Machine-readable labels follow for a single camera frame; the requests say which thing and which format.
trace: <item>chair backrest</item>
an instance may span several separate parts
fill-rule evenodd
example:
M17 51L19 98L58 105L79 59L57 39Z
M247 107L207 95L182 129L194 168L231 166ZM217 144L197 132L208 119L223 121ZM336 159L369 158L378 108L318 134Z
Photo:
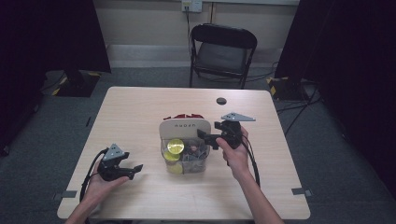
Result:
M192 28L191 39L241 49L257 47L257 38L250 31L213 23L204 23Z

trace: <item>gray carpet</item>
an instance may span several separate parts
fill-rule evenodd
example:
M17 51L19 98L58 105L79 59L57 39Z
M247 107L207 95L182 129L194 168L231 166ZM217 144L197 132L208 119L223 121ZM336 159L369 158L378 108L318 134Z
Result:
M270 72L252 68L250 76ZM48 73L45 86L62 73ZM189 68L114 68L103 74L91 98L55 97L43 93L42 103L0 158L0 223L63 223L57 218L66 189L108 88L112 86L187 88ZM238 89L237 83L195 77L194 88ZM246 89L268 90L265 79L247 82ZM313 92L313 86L307 91ZM277 109L301 104L275 102ZM279 114L286 131L300 109ZM396 223L396 202L373 169L342 136L337 118L321 101L310 105L287 134L297 172L308 197L311 218L287 223Z

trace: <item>forearm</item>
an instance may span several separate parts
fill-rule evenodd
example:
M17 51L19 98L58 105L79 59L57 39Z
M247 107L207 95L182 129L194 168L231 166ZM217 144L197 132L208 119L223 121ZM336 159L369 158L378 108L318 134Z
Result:
M255 223L283 223L279 214L262 193L251 173L245 173L238 177L238 182L247 199L248 206Z
M84 223L85 219L90 215L91 211L97 206L97 202L92 200L83 200L70 217L66 220L65 224L80 224Z

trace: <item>human hand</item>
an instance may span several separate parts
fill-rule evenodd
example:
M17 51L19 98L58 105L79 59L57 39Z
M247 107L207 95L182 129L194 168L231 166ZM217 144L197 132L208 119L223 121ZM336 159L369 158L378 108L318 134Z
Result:
M101 203L111 190L129 180L128 176L122 176L113 181L105 181L99 174L97 174L99 163L100 162L98 161L93 168L92 173L94 175L91 177L90 184L85 192L84 198L82 199L82 201L88 201L95 205Z
M241 126L242 141L245 146L248 145L248 131ZM243 144L236 149L232 149L230 145L221 137L216 139L216 142L223 149L223 159L228 162L233 171L233 177L239 181L242 175L249 173L248 169L248 149Z

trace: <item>wooden table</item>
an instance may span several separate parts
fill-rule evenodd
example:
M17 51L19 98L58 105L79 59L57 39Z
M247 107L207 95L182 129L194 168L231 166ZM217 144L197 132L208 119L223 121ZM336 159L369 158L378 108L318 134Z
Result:
M216 100L224 97L226 105ZM112 192L91 215L99 219L157 220L248 220L252 215L237 181L222 158L211 150L206 170L199 174L175 175L166 171L161 154L159 126L163 118L200 114L212 124L230 112L256 119L241 122L249 140L262 182L262 191L284 219L306 219L310 211L279 119L267 91L113 87L93 124L67 190L77 190L102 149L116 143L130 152L120 167L144 164L141 173ZM58 216L68 218L78 204L63 198Z

